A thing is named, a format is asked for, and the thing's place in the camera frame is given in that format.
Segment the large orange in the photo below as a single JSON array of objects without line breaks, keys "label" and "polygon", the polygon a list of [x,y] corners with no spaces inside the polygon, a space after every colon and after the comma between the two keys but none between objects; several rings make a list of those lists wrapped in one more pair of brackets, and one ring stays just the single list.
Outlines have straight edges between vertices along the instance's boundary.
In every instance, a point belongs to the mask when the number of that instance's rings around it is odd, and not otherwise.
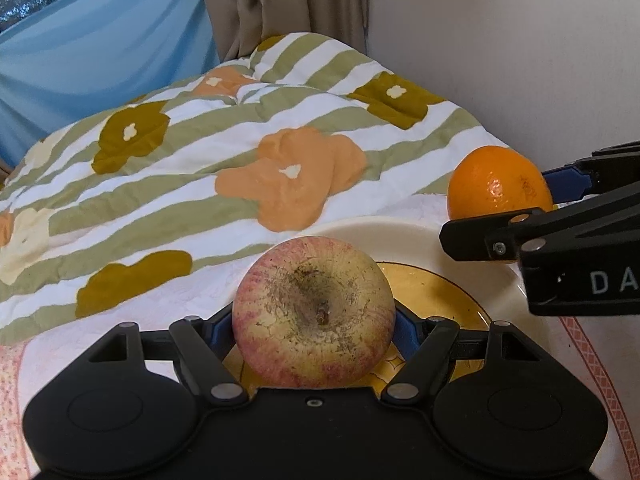
[{"label": "large orange", "polygon": [[477,148],[451,175],[447,191],[450,220],[532,208],[552,211],[551,192],[537,166],[510,148]]}]

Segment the yellow red apple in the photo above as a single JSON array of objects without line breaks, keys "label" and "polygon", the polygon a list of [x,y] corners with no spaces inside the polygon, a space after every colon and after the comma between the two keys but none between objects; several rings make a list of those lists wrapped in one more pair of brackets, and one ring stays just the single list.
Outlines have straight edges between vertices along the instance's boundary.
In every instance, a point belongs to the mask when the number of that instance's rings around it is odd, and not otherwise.
[{"label": "yellow red apple", "polygon": [[325,236],[265,252],[240,281],[235,344],[270,386],[350,386],[382,360],[396,321],[390,284],[362,250]]}]

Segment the cream yellow plate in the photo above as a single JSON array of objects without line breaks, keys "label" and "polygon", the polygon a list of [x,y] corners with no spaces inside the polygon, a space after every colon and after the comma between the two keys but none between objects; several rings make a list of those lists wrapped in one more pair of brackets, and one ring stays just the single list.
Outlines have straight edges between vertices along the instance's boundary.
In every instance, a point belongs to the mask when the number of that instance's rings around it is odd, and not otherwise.
[{"label": "cream yellow plate", "polygon": [[518,274],[504,263],[452,260],[440,247],[439,231],[433,221],[363,217],[303,234],[344,240],[368,254],[395,298],[420,318],[451,318],[464,330],[486,330],[492,321],[508,321],[549,351],[548,322],[528,312]]}]

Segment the floral striped quilt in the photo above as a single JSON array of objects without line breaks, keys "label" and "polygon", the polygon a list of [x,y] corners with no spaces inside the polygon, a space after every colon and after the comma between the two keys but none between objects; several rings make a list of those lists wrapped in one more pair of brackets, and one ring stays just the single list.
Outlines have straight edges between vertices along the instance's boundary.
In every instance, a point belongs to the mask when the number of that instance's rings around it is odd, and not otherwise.
[{"label": "floral striped quilt", "polygon": [[494,143],[467,110],[341,41],[270,38],[27,152],[1,192],[1,340],[127,301],[198,304],[218,266],[444,192]]}]

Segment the beige curtain right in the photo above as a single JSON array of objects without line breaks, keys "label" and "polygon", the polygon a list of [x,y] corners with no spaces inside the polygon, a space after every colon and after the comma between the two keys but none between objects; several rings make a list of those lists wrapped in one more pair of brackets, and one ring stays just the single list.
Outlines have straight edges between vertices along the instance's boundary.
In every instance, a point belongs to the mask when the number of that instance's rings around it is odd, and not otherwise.
[{"label": "beige curtain right", "polygon": [[318,32],[366,50],[368,0],[204,0],[218,56],[251,54],[264,40]]}]

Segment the blue curtain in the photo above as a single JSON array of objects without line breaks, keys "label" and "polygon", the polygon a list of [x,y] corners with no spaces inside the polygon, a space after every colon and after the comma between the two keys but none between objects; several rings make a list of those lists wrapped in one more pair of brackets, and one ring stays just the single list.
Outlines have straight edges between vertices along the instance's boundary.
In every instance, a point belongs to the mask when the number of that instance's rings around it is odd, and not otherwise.
[{"label": "blue curtain", "polygon": [[218,64],[204,0],[58,0],[1,35],[1,159]]}]

